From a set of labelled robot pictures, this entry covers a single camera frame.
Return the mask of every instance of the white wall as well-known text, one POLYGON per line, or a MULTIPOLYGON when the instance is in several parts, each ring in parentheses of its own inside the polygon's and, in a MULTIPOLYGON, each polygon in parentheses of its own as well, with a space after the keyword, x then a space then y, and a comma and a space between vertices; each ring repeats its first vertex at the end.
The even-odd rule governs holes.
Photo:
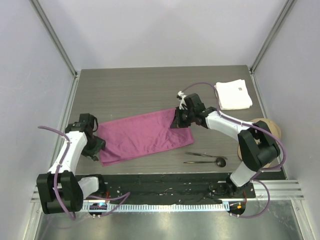
POLYGON ((286 0, 39 0, 80 69, 248 65, 286 0))
POLYGON ((72 76, 28 0, 0 1, 0 239, 20 240, 72 76))
POLYGON ((296 1, 256 76, 268 116, 283 132, 285 169, 299 180, 320 239, 319 22, 319 0, 296 1))

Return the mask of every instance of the metal frame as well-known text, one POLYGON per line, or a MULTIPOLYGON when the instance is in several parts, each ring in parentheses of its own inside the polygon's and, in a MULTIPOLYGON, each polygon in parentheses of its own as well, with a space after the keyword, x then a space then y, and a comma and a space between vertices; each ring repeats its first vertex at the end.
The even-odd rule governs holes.
POLYGON ((62 59, 64 60, 65 64, 67 65, 67 67, 69 68, 71 74, 73 75, 73 77, 77 76, 77 71, 75 70, 72 62, 70 61, 64 47, 62 46, 54 28, 52 27, 45 11, 43 10, 43 8, 41 7, 40 3, 38 0, 29 0, 31 5, 33 6, 35 12, 38 14, 44 28, 46 29, 47 33, 49 34, 52 42, 54 43, 54 45, 56 46, 56 49, 58 50, 58 52, 60 53, 62 59))
MULTIPOLYGON (((262 182, 267 186, 270 193, 271 201, 279 201, 279 200, 304 200, 304 195, 301 191, 300 185, 297 180, 262 180, 262 182)), ((248 201, 265 201, 268 199, 266 194, 266 190, 264 186, 262 186, 258 182, 253 182, 254 191, 256 194, 256 198, 248 198, 248 201)), ((226 202, 234 202, 234 201, 243 201, 242 198, 224 198, 223 201, 226 202)), ((104 200, 84 200, 84 203, 88 201, 94 201, 97 203, 104 203, 104 200)), ((35 187, 32 199, 32 203, 40 203, 38 188, 35 187)))
POLYGON ((269 46, 271 45, 273 39, 275 39, 280 27, 284 23, 285 19, 287 18, 288 14, 290 13, 291 9, 293 8, 296 0, 287 0, 285 5, 283 6, 278 18, 276 19, 274 25, 271 28, 268 36, 266 37, 262 48, 260 49, 258 55, 256 56, 253 65, 251 67, 251 72, 254 74, 257 67, 259 66, 262 58, 264 57, 266 51, 268 50, 269 46))

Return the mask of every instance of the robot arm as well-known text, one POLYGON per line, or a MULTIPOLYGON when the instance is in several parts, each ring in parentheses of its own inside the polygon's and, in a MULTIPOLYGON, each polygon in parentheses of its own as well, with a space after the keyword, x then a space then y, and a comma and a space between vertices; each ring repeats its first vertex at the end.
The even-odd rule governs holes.
MULTIPOLYGON (((96 154, 106 146, 104 140, 93 135, 95 122, 96 127, 98 127, 98 121, 93 115, 89 113, 80 114, 79 121, 69 124, 65 129, 70 145, 58 172, 58 191, 69 212, 80 211, 83 200, 92 193, 103 195, 106 192, 106 186, 101 175, 89 175, 83 177, 80 181, 77 181, 74 175, 80 155, 97 161, 96 154)), ((53 187, 54 175, 66 148, 67 140, 64 141, 52 167, 47 173, 39 174, 36 180, 40 202, 45 214, 63 212, 53 187)))
MULTIPOLYGON (((196 93, 185 95, 179 92, 177 98, 180 105, 175 110, 171 128, 187 128, 191 123, 196 123, 204 128, 222 132, 239 142, 242 163, 226 180, 229 194, 241 191, 261 168, 279 156, 280 149, 274 139, 249 126, 226 120, 214 107, 206 108, 196 93)), ((254 124, 270 132, 268 125, 263 121, 252 123, 227 117, 246 125, 254 124)))

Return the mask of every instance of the metal floor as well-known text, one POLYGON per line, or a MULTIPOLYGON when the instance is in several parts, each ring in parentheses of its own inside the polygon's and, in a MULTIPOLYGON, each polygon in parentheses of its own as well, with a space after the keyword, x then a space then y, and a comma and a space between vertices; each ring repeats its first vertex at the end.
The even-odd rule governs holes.
MULTIPOLYGON (((246 215, 260 212, 266 201, 248 201, 246 215)), ((44 215, 36 240, 302 240, 291 201, 272 201, 254 219, 230 217, 227 212, 114 213, 92 219, 77 213, 44 215)))
MULTIPOLYGON (((263 117, 248 67, 190 66, 82 70, 69 121, 81 113, 91 113, 100 123, 176 107, 178 91, 196 82, 246 81, 253 106, 244 110, 225 111, 233 117, 250 121, 263 117)), ((214 92, 207 85, 197 85, 187 94, 197 93, 206 107, 216 106, 214 92)), ((195 143, 108 167, 81 156, 76 174, 153 174, 153 173, 221 173, 232 172, 241 163, 238 143, 218 131, 192 125, 195 143), (203 161, 203 157, 186 155, 196 152, 228 158, 224 168, 216 164, 184 164, 203 161)))

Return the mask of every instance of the black spoon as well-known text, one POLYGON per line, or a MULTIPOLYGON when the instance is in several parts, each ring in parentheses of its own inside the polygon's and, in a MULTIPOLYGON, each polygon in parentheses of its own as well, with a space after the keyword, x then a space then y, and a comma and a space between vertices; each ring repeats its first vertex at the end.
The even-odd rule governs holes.
POLYGON ((212 164, 216 163, 219 167, 223 168, 227 165, 227 162, 222 157, 217 157, 215 161, 185 161, 184 164, 212 164))

